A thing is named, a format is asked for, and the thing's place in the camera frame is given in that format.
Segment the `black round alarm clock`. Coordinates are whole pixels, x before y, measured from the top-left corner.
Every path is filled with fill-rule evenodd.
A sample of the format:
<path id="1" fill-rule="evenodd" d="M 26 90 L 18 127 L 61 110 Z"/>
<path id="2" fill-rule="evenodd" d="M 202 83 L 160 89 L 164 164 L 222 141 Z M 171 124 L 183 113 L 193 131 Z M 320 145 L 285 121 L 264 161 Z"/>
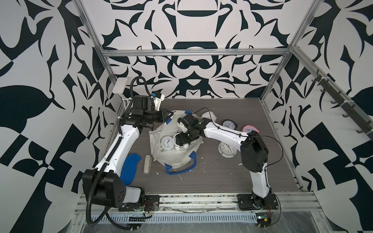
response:
<path id="1" fill-rule="evenodd" d="M 229 129 L 232 129 L 232 130 L 236 130 L 238 125 L 230 120 L 230 119 L 226 119 L 222 122 L 222 126 L 225 127 L 225 128 L 229 128 Z"/>

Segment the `white canvas bag blue handles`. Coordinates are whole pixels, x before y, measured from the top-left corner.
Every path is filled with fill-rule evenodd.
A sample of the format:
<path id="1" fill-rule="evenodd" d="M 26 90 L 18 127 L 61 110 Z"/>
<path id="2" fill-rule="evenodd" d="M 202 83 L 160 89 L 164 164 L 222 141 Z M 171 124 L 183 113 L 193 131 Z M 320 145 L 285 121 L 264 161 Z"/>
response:
<path id="1" fill-rule="evenodd" d="M 165 167 L 168 175 L 189 172 L 197 165 L 197 150 L 203 143 L 202 138 L 182 146 L 176 143 L 176 137 L 184 132 L 177 120 L 190 113 L 188 110 L 174 110 L 170 119 L 149 132 L 151 156 Z"/>

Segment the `white round alarm clock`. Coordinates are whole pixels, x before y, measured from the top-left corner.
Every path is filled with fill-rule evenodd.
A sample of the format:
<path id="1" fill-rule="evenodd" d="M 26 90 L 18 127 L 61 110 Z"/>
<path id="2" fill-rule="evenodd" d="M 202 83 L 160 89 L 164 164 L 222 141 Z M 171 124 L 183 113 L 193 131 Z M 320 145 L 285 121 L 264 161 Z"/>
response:
<path id="1" fill-rule="evenodd" d="M 222 157 L 230 159 L 236 156 L 237 149 L 231 145 L 221 142 L 218 146 L 218 152 Z"/>

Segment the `pink alarm clock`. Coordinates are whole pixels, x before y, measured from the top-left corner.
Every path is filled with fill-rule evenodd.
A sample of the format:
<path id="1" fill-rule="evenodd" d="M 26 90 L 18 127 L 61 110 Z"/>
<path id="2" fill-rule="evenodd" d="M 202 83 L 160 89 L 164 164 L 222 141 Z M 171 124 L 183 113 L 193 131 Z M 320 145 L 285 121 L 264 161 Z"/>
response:
<path id="1" fill-rule="evenodd" d="M 256 127 L 251 126 L 251 125 L 246 125 L 242 129 L 242 132 L 244 132 L 244 133 L 251 133 L 253 131 L 259 133 L 259 130 Z"/>

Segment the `white square alarm clock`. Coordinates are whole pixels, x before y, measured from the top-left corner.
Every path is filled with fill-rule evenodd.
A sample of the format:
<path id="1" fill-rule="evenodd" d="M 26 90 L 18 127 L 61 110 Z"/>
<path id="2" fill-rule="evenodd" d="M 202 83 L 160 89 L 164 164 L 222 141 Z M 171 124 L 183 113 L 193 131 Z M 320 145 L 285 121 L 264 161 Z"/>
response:
<path id="1" fill-rule="evenodd" d="M 201 115 L 202 118 L 207 118 L 207 119 L 210 119 L 212 120 L 213 122 L 215 122 L 217 120 L 217 117 L 215 116 L 215 114 L 211 111 L 206 111 L 205 113 L 203 113 Z"/>

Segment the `white blue-faced alarm clock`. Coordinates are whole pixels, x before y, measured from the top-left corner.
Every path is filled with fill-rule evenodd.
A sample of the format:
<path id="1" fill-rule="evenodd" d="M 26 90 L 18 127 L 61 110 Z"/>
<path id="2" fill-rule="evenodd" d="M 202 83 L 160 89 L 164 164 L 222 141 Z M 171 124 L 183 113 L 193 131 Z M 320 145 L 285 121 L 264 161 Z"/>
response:
<path id="1" fill-rule="evenodd" d="M 183 141 L 182 141 L 182 137 L 181 137 L 181 132 L 176 133 L 173 136 L 173 140 L 174 140 L 174 147 L 175 147 L 175 149 L 178 152 L 186 152 L 187 149 L 189 148 L 189 144 L 188 143 L 182 144 Z"/>

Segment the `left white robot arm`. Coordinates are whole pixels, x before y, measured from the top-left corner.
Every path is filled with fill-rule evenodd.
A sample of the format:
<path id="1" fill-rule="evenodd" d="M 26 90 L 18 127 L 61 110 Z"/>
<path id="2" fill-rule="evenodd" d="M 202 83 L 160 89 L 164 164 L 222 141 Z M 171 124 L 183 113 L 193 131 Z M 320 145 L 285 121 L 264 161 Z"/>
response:
<path id="1" fill-rule="evenodd" d="M 129 203 L 137 207 L 143 205 L 143 190 L 127 186 L 120 175 L 127 155 L 142 130 L 148 124 L 164 123 L 173 115 L 173 112 L 160 107 L 164 99 L 165 96 L 159 92 L 132 97 L 128 109 L 119 118 L 118 134 L 113 144 L 95 168 L 83 173 L 85 215 L 89 226 L 97 225 L 111 208 Z"/>

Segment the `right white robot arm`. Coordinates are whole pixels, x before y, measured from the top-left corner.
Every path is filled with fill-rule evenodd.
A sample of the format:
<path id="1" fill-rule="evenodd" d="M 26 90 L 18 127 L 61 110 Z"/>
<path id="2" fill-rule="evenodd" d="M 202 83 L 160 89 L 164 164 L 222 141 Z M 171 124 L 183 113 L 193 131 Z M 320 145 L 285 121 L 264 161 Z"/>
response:
<path id="1" fill-rule="evenodd" d="M 177 120 L 182 130 L 176 137 L 176 144 L 184 146 L 201 137 L 215 139 L 237 149 L 241 153 L 243 166 L 249 170 L 252 180 L 252 194 L 245 203 L 246 210 L 264 209 L 275 196 L 270 188 L 267 175 L 269 150 L 256 131 L 239 132 L 223 127 L 208 118 L 196 118 L 187 114 Z"/>

